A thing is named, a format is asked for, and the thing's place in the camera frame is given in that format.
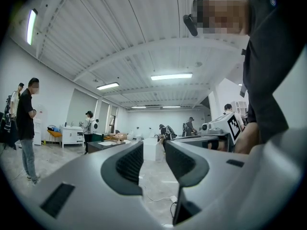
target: black rectangular slot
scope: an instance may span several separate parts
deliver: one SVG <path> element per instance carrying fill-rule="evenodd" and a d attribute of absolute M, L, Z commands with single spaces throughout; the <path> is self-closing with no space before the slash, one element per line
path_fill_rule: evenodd
<path fill-rule="evenodd" d="M 41 205 L 43 211 L 56 218 L 75 186 L 62 183 Z"/>
<path fill-rule="evenodd" d="M 230 159 L 228 160 L 226 163 L 229 163 L 229 164 L 232 164 L 234 166 L 238 166 L 238 167 L 243 167 L 244 163 L 241 162 L 241 161 L 238 161 L 238 160 L 233 160 L 233 159 Z"/>

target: black pants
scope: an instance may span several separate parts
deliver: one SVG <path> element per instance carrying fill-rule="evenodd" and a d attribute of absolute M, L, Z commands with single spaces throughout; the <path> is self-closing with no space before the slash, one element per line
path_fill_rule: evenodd
<path fill-rule="evenodd" d="M 92 141 L 92 134 L 84 134 L 84 141 L 85 141 L 85 151 L 88 152 L 88 142 Z"/>
<path fill-rule="evenodd" d="M 17 137 L 17 127 L 16 127 L 16 121 L 12 120 L 11 121 L 11 129 L 10 129 L 10 135 L 9 135 L 9 140 L 8 140 L 8 145 L 11 148 L 16 147 L 15 142 L 18 141 Z"/>

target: ceiling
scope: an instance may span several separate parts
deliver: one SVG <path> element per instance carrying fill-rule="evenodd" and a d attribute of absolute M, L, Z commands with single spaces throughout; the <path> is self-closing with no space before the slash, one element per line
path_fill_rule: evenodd
<path fill-rule="evenodd" d="M 12 39 L 71 81 L 127 109 L 136 105 L 200 108 L 225 77 L 242 79 L 248 37 L 199 34 L 182 17 L 193 0 L 29 0 Z M 30 9 L 38 11 L 33 43 L 25 42 Z M 152 75 L 193 73 L 152 81 Z M 97 86 L 118 82 L 99 91 Z"/>

